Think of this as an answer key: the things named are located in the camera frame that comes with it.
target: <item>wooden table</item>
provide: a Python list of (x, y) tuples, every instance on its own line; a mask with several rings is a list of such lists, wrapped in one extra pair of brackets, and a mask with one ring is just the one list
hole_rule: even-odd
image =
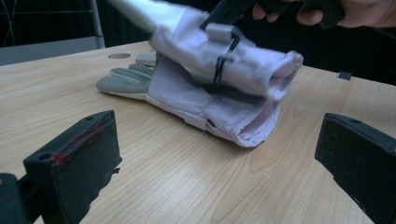
[[(326, 112), (396, 137), (395, 86), (303, 67), (273, 133), (247, 150), (95, 88), (148, 50), (141, 42), (0, 66), (0, 172), (22, 177), (24, 158), (80, 119), (114, 109), (120, 173), (82, 223), (371, 223), (314, 153)], [(119, 52), (131, 57), (107, 57)]]

